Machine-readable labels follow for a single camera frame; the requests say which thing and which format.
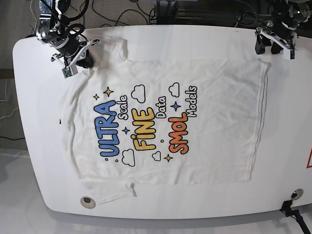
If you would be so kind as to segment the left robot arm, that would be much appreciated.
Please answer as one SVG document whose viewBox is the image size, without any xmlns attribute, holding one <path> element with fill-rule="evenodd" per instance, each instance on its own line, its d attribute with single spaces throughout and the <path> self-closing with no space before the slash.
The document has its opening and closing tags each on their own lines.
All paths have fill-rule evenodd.
<svg viewBox="0 0 312 234">
<path fill-rule="evenodd" d="M 283 53 L 283 58 L 295 59 L 297 29 L 312 16 L 306 0 L 274 0 L 271 14 L 255 29 L 255 52 L 265 53 L 271 48 L 273 55 Z"/>
</svg>

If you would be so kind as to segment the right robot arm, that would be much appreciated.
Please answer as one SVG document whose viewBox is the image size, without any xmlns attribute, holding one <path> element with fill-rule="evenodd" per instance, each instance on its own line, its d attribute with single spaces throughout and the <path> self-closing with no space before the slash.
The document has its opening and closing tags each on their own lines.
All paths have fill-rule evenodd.
<svg viewBox="0 0 312 234">
<path fill-rule="evenodd" d="M 89 49 L 100 42 L 99 39 L 87 39 L 83 35 L 85 26 L 75 23 L 84 17 L 89 1 L 84 1 L 83 9 L 74 17 L 65 16 L 70 5 L 70 0 L 40 0 L 36 26 L 38 40 L 57 50 L 52 55 L 51 62 L 60 64 L 65 78 L 76 75 L 78 67 L 93 68 L 94 60 Z"/>
</svg>

